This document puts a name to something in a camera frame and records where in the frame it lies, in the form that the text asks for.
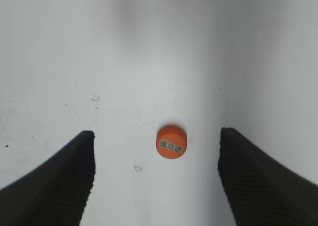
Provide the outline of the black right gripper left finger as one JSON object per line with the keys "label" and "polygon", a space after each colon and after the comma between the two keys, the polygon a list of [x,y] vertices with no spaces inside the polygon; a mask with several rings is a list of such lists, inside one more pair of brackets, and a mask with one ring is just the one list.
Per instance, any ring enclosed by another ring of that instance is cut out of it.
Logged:
{"label": "black right gripper left finger", "polygon": [[0,190],[2,226],[80,225],[95,176],[94,132],[82,131]]}

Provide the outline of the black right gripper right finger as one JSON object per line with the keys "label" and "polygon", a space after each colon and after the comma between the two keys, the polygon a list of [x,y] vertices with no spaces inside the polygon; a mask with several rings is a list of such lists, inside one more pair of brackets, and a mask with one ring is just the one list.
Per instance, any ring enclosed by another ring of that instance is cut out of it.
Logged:
{"label": "black right gripper right finger", "polygon": [[222,128],[218,172],[238,226],[316,226],[318,186],[234,128]]}

